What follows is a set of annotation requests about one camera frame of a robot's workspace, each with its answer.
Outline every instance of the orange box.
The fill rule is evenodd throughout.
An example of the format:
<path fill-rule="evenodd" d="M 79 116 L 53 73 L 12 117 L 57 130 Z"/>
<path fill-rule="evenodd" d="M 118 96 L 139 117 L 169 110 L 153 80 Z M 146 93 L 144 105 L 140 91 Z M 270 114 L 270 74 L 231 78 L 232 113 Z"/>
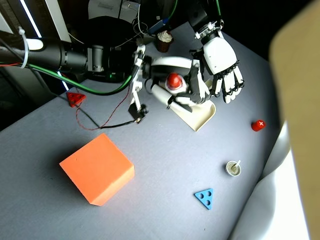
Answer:
<path fill-rule="evenodd" d="M 60 166 L 90 204 L 102 206 L 135 176 L 134 165 L 102 133 Z"/>

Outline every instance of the blue triangular block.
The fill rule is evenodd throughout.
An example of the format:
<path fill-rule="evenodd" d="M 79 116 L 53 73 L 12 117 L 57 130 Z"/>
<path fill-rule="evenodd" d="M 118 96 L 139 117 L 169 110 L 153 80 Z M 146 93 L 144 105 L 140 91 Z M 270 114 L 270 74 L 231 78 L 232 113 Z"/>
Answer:
<path fill-rule="evenodd" d="M 203 191 L 197 192 L 194 195 L 195 195 L 195 197 L 197 199 L 200 200 L 200 202 L 203 205 L 205 205 L 205 207 L 207 209 L 211 210 L 211 208 L 212 208 L 212 198 L 213 198 L 213 195 L 214 195 L 213 188 L 209 188 L 207 190 L 203 190 Z"/>

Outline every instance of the tabletop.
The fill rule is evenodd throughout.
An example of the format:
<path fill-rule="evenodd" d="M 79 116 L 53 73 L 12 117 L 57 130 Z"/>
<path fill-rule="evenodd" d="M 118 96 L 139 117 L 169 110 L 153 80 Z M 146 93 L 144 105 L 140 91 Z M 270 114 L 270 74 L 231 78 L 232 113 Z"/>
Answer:
<path fill-rule="evenodd" d="M 201 47 L 185 23 L 174 43 L 146 55 L 189 57 Z M 279 114 L 269 63 L 225 35 L 233 47 L 245 87 L 230 104 L 212 97 L 215 116 L 194 132 L 172 110 L 143 89 L 149 113 L 141 124 L 88 131 L 76 110 L 55 98 L 0 132 L 0 239 L 225 240 L 232 231 L 278 137 Z M 87 80 L 99 90 L 113 85 Z M 87 94 L 82 107 L 104 123 L 124 98 Z M 127 99 L 109 124 L 130 121 Z M 82 113 L 80 121 L 93 127 Z M 251 122 L 263 119 L 259 132 Z M 135 177 L 104 206 L 90 205 L 59 163 L 101 133 L 134 164 Z M 241 160 L 241 175 L 225 171 Z M 213 188 L 212 209 L 194 193 Z"/>

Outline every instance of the white light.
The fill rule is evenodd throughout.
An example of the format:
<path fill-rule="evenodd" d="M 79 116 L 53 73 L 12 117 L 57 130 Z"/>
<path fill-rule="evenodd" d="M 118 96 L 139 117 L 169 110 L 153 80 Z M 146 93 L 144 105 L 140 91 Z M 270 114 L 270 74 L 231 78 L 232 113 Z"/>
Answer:
<path fill-rule="evenodd" d="M 64 86 L 65 90 L 69 91 L 69 88 L 68 88 L 68 86 L 67 86 L 66 82 L 64 82 L 64 81 L 61 81 L 61 82 L 62 82 L 62 84 L 63 84 L 63 86 Z"/>
<path fill-rule="evenodd" d="M 26 3 L 25 3 L 25 0 L 20 0 L 20 2 L 21 2 L 21 4 L 22 4 L 22 6 L 23 6 L 23 8 L 24 8 L 24 11 L 25 11 L 25 13 L 27 14 L 27 16 L 28 16 L 28 18 L 29 18 L 32 26 L 33 26 L 33 29 L 34 29 L 35 32 L 36 32 L 36 35 L 38 36 L 38 38 L 42 38 L 42 37 L 41 37 L 41 34 L 40 34 L 40 32 L 39 32 L 39 29 L 38 29 L 38 27 L 37 27 L 37 25 L 36 25 L 33 17 L 31 16 L 31 13 L 30 13 L 30 11 L 29 11 Z"/>

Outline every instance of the red cap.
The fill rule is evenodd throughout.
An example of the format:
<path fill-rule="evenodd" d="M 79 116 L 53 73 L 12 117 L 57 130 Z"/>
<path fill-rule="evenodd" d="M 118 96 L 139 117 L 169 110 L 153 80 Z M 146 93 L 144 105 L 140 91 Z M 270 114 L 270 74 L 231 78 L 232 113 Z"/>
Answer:
<path fill-rule="evenodd" d="M 263 120 L 258 120 L 258 121 L 251 124 L 252 130 L 254 130 L 256 132 L 260 131 L 261 129 L 264 129 L 266 126 L 267 125 Z"/>
<path fill-rule="evenodd" d="M 182 86 L 182 77 L 178 73 L 170 73 L 166 78 L 166 85 L 171 90 L 176 90 Z"/>

